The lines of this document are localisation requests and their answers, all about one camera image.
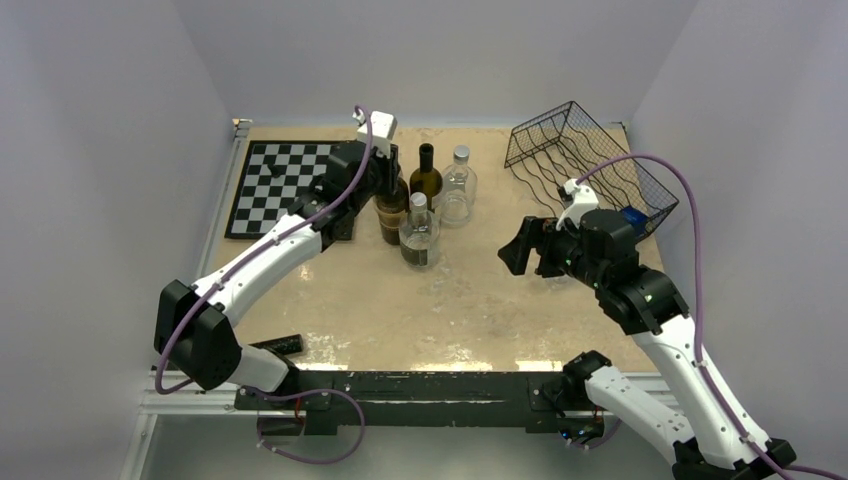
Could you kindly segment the blue square glass bottle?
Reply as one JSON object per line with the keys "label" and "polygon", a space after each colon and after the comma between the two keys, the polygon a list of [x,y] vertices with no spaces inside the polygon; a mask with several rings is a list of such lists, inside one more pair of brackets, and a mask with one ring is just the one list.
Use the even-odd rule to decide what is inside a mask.
{"label": "blue square glass bottle", "polygon": [[649,216],[641,210],[628,205],[620,210],[624,219],[633,227],[637,239],[641,241],[648,235]]}

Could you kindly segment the dark green labelled wine bottle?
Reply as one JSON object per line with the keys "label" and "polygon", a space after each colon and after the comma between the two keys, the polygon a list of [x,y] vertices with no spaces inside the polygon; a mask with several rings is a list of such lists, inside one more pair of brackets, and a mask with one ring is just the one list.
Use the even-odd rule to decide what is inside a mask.
{"label": "dark green labelled wine bottle", "polygon": [[398,173],[397,188],[392,194],[376,195],[374,200],[380,233],[383,240],[392,246],[400,244],[399,226],[409,210],[409,186],[403,171]]}

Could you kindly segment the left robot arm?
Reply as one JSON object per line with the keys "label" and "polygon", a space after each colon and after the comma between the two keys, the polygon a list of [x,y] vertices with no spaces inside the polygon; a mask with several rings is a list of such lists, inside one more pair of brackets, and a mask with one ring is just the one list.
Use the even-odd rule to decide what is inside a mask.
{"label": "left robot arm", "polygon": [[399,148],[344,141],[331,148],[325,165],[277,223],[234,260],[190,285],[174,280],[162,289],[154,334],[158,393],[178,389],[163,384],[172,364],[187,384],[204,390],[234,383],[259,390],[275,409],[295,402],[294,366],[282,354],[241,344],[234,328],[288,273],[341,240],[372,197],[396,187]]}

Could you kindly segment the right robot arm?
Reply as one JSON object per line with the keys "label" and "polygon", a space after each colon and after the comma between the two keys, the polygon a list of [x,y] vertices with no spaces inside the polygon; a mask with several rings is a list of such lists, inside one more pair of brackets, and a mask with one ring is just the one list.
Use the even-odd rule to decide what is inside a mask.
{"label": "right robot arm", "polygon": [[696,346],[682,295],[667,275],[641,264],[636,243],[622,214],[595,209],[562,228],[554,218],[527,216],[498,251],[513,275],[525,273],[536,251],[537,275],[569,276],[591,288],[603,313],[657,368],[678,407],[633,386],[595,351],[565,365],[564,399],[611,412],[665,458],[676,479],[765,479],[791,466],[791,444],[766,433],[733,396]]}

